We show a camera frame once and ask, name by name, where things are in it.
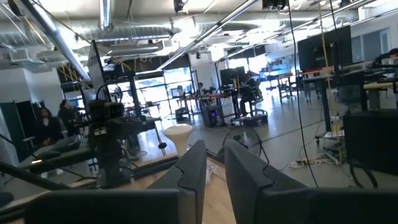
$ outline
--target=white stool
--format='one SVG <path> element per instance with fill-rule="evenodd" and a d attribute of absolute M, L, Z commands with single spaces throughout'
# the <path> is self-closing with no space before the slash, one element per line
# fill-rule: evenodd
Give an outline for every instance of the white stool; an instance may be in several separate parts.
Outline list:
<path fill-rule="evenodd" d="M 179 157 L 187 151 L 187 141 L 192 131 L 193 128 L 189 124 L 176 124 L 164 131 L 164 135 L 175 144 Z"/>

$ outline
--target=floor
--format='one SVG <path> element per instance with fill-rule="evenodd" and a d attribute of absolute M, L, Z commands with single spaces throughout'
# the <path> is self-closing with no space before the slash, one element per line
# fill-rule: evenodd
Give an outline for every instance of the floor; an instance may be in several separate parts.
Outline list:
<path fill-rule="evenodd" d="M 270 164 L 276 169 L 281 169 L 283 173 L 290 177 L 308 186 L 314 187 L 315 184 L 308 166 L 299 169 L 287 167 L 287 164 L 297 160 L 300 156 L 304 157 L 303 150 L 301 150 L 301 155 L 299 155 L 299 151 L 303 144 L 297 99 L 283 99 L 282 103 L 280 103 L 277 91 L 262 92 L 264 93 L 264 101 L 261 103 L 259 108 L 268 112 L 269 124 L 256 128 L 256 131 L 263 141 L 263 146 L 269 157 Z M 318 153 L 321 153 L 320 148 L 314 141 L 314 136 L 316 133 L 319 134 L 325 130 L 325 123 L 322 121 L 322 104 L 321 101 L 316 98 L 315 94 L 312 95 L 311 103 L 306 103 L 303 96 L 300 96 L 299 99 L 302 126 L 304 127 L 304 141 L 307 144 L 306 150 L 308 152 L 308 156 L 311 158 L 316 156 Z M 394 108 L 395 97 L 392 92 L 389 93 L 388 98 L 386 98 L 384 94 L 381 95 L 381 103 L 382 108 Z M 356 110 L 358 108 L 357 105 L 350 106 L 351 110 Z M 223 103 L 223 107 L 225 114 L 232 112 L 231 102 L 228 100 Z M 346 110 L 346 107 L 343 105 L 337 105 L 336 110 L 342 114 Z M 207 148 L 213 152 L 217 152 L 221 148 L 223 139 L 228 133 L 228 128 L 205 128 L 200 116 L 194 116 L 193 118 L 191 125 L 194 128 L 194 132 L 188 140 L 188 145 L 192 145 L 197 140 L 204 139 Z M 168 154 L 175 152 L 175 148 L 174 145 L 163 135 L 163 130 L 174 124 L 175 120 L 167 119 L 157 123 L 160 138 L 168 145 L 166 148 Z M 147 155 L 143 157 L 144 160 L 154 159 L 162 155 L 160 150 L 157 148 L 158 141 L 154 131 L 140 134 L 139 139 L 142 150 L 147 152 Z M 323 145 L 327 146 L 333 143 L 334 142 L 332 140 L 321 139 L 320 141 L 321 147 Z M 92 175 L 85 162 L 66 168 L 82 175 Z M 351 180 L 347 165 L 336 166 L 331 164 L 320 164 L 319 166 L 312 166 L 312 169 L 320 187 L 354 186 L 354 182 Z M 360 170 L 357 172 L 358 179 L 363 183 L 363 185 L 370 187 L 371 183 L 368 181 L 364 173 Z M 398 178 L 379 172 L 374 172 L 374 175 L 379 182 L 380 188 L 398 187 Z M 79 179 L 79 177 L 64 172 L 61 175 L 49 177 L 49 179 L 69 184 Z M 10 181 L 6 186 L 4 186 L 3 190 L 12 192 L 15 198 L 23 198 L 43 191 L 43 189 L 16 179 Z"/>

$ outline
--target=computer tower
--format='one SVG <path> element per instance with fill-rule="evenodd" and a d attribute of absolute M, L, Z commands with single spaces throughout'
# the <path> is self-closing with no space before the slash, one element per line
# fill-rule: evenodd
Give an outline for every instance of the computer tower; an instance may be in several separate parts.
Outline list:
<path fill-rule="evenodd" d="M 343 117 L 348 162 L 398 174 L 398 110 L 361 111 Z"/>

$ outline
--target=woman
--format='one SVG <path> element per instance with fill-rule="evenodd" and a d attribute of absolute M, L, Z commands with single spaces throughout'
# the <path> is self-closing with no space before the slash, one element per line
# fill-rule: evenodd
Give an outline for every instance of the woman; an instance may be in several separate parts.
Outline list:
<path fill-rule="evenodd" d="M 75 110 L 70 106 L 68 100 L 62 100 L 58 117 L 61 118 L 63 125 L 65 125 L 69 137 L 80 133 L 79 128 L 75 127 Z"/>
<path fill-rule="evenodd" d="M 36 125 L 37 144 L 49 146 L 62 139 L 62 129 L 58 118 L 54 118 L 47 108 L 39 109 L 40 118 Z"/>

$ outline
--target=dark hair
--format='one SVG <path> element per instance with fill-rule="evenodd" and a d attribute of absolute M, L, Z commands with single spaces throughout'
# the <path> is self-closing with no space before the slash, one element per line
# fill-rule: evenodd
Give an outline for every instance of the dark hair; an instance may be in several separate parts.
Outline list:
<path fill-rule="evenodd" d="M 39 118 L 39 119 L 43 119 L 43 117 L 42 117 L 42 110 L 47 111 L 47 113 L 49 114 L 49 118 L 52 118 L 52 113 L 50 112 L 49 109 L 47 109 L 47 108 L 40 108 L 40 109 L 39 109 L 39 114 L 40 114 L 40 118 Z"/>
<path fill-rule="evenodd" d="M 67 103 L 68 100 L 62 100 L 61 104 L 60 104 L 60 109 L 63 108 L 63 106 L 65 106 L 65 103 Z"/>

